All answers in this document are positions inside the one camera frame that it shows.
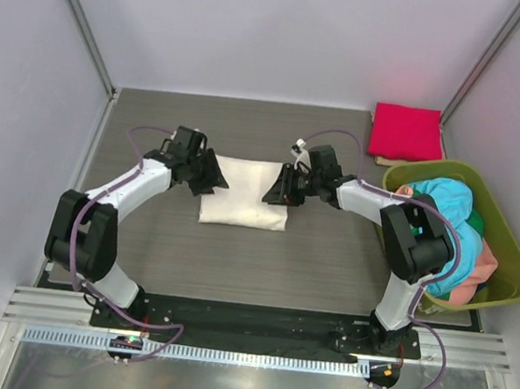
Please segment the cream white t shirt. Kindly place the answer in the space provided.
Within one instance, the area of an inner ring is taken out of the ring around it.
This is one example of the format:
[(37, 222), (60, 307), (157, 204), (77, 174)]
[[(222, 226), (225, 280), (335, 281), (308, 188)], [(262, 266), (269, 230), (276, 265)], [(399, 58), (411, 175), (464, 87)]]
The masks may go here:
[(284, 231), (288, 209), (261, 200), (278, 178), (281, 163), (221, 155), (217, 161), (228, 188), (214, 188), (213, 194), (202, 195), (199, 223)]

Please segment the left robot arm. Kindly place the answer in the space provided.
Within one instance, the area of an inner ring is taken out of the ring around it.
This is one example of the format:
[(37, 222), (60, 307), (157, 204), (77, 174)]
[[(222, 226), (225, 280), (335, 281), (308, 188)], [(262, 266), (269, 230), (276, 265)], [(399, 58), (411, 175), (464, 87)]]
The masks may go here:
[(118, 263), (119, 224), (176, 185), (187, 184), (194, 197), (228, 187), (203, 132), (181, 126), (170, 132), (147, 125), (147, 130), (163, 132), (166, 138), (160, 147), (143, 152), (134, 133), (144, 129), (127, 131), (138, 157), (132, 169), (101, 187), (85, 192), (69, 189), (61, 195), (44, 248), (50, 262), (69, 272), (74, 290), (88, 290), (129, 330), (145, 319), (146, 293)]

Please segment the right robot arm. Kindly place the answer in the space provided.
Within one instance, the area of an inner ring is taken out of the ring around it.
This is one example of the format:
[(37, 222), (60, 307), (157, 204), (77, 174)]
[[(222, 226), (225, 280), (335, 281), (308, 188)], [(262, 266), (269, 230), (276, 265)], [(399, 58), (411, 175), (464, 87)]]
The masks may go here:
[(391, 275), (383, 298), (369, 316), (366, 341), (376, 354), (398, 349), (413, 326), (415, 304), (427, 279), (454, 259), (455, 249), (436, 203), (370, 186), (345, 175), (332, 146), (307, 148), (303, 140), (292, 147), (296, 160), (285, 163), (261, 201), (297, 207), (318, 196), (335, 209), (365, 217), (382, 231)]

